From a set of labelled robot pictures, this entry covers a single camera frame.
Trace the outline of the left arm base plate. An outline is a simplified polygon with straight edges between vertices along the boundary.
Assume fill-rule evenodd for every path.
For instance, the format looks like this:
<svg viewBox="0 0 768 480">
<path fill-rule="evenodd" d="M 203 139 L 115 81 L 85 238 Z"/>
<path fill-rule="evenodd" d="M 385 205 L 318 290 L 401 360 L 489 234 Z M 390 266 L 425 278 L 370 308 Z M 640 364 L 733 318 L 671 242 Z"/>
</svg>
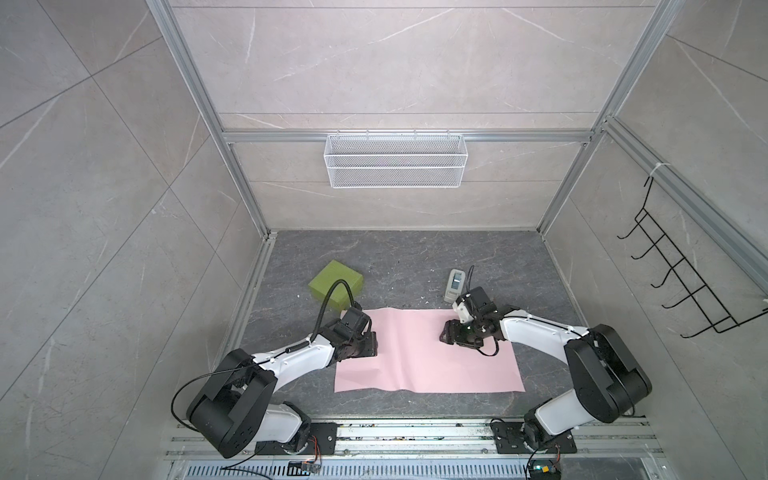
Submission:
<svg viewBox="0 0 768 480">
<path fill-rule="evenodd" d="M 297 436 L 286 444 L 275 441 L 257 442 L 255 452 L 258 455 L 310 455 L 314 456 L 319 450 L 320 456 L 332 455 L 337 443 L 337 423 L 313 423 L 302 428 Z"/>
</svg>

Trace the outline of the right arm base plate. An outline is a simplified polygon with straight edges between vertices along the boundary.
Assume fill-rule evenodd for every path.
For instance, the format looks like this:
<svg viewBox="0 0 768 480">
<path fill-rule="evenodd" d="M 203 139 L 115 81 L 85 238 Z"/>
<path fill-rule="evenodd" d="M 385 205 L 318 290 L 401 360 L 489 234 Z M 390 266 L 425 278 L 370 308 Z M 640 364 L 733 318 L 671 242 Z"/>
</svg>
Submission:
<svg viewBox="0 0 768 480">
<path fill-rule="evenodd" d="M 547 453 L 575 454 L 577 447 L 570 430 L 557 436 L 548 434 L 533 422 L 503 421 L 494 418 L 489 428 L 499 454 Z"/>
</svg>

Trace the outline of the green gift box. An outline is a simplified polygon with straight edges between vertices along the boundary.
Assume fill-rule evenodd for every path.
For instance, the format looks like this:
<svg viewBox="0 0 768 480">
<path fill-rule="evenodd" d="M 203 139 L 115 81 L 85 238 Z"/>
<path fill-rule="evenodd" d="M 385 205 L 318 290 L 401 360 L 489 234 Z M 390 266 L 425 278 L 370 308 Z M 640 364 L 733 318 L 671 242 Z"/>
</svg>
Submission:
<svg viewBox="0 0 768 480">
<path fill-rule="evenodd" d="M 316 300 L 323 301 L 331 286 L 340 279 L 349 285 L 354 297 L 362 292 L 363 275 L 337 260 L 332 260 L 310 281 L 310 293 Z M 350 305 L 348 293 L 345 287 L 340 285 L 331 294 L 327 307 L 341 312 L 348 309 Z"/>
</svg>

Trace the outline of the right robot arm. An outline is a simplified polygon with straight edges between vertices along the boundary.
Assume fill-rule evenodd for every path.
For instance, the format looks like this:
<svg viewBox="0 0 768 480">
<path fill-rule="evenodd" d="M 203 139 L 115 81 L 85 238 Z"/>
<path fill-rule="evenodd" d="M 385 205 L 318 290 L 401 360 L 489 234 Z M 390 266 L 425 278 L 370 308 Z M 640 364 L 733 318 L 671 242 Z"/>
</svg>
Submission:
<svg viewBox="0 0 768 480">
<path fill-rule="evenodd" d="M 487 339 L 496 350 L 508 341 L 543 352 L 568 367 L 572 388 L 524 417 L 520 435 L 532 452 L 591 421 L 612 423 L 633 412 L 652 392 L 650 378 L 608 325 L 572 326 L 517 307 L 498 307 L 481 287 L 459 295 L 452 308 L 457 317 L 445 323 L 441 342 L 480 352 Z"/>
</svg>

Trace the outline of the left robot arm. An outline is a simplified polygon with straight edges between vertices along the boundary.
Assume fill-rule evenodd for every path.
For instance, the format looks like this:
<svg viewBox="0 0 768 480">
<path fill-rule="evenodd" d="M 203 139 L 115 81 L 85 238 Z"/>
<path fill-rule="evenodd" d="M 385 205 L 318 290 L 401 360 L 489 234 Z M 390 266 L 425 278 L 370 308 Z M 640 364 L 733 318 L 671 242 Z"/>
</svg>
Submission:
<svg viewBox="0 0 768 480">
<path fill-rule="evenodd" d="M 225 459 L 252 442 L 299 453 L 310 441 L 311 419 L 290 402 L 274 403 L 274 393 L 341 361 L 374 357 L 377 348 L 372 319 L 351 307 L 298 343 L 260 354 L 232 350 L 213 372 L 197 378 L 204 385 L 187 407 L 186 427 Z"/>
</svg>

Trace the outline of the pink wrapping paper sheet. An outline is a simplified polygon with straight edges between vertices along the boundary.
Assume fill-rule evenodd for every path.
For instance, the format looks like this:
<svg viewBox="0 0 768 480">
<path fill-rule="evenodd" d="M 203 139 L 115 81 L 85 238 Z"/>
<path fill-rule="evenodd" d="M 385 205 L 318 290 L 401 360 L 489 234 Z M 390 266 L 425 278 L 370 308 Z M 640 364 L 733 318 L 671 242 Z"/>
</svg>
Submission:
<svg viewBox="0 0 768 480">
<path fill-rule="evenodd" d="M 486 342 L 481 352 L 439 341 L 451 310 L 369 310 L 377 355 L 347 359 L 336 366 L 334 391 L 406 390 L 419 394 L 523 392 L 511 344 Z"/>
</svg>

